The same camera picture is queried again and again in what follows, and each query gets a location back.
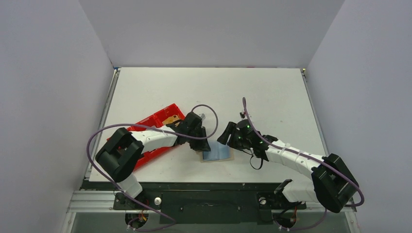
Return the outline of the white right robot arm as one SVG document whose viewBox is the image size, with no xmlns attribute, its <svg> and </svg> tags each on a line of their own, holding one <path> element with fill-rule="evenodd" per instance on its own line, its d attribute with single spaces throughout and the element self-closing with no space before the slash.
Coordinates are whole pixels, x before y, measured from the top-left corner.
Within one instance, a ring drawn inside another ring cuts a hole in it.
<svg viewBox="0 0 412 233">
<path fill-rule="evenodd" d="M 309 178 L 308 182 L 291 181 L 276 191 L 274 201 L 280 207 L 292 202 L 318 202 L 338 213 L 359 186 L 340 156 L 306 153 L 274 136 L 255 132 L 247 119 L 229 122 L 217 141 L 236 150 L 249 150 L 259 159 L 279 163 Z"/>
</svg>

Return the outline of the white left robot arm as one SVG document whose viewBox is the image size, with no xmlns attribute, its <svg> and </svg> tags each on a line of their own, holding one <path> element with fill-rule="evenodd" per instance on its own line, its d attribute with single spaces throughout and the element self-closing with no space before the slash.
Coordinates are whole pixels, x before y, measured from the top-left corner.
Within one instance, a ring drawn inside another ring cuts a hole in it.
<svg viewBox="0 0 412 233">
<path fill-rule="evenodd" d="M 147 152 L 160 148 L 172 148 L 189 143 L 192 150 L 210 151 L 204 116 L 190 112 L 183 120 L 145 131 L 117 129 L 96 154 L 96 162 L 124 191 L 126 203 L 134 209 L 144 205 L 142 186 L 133 174 L 138 160 Z"/>
</svg>

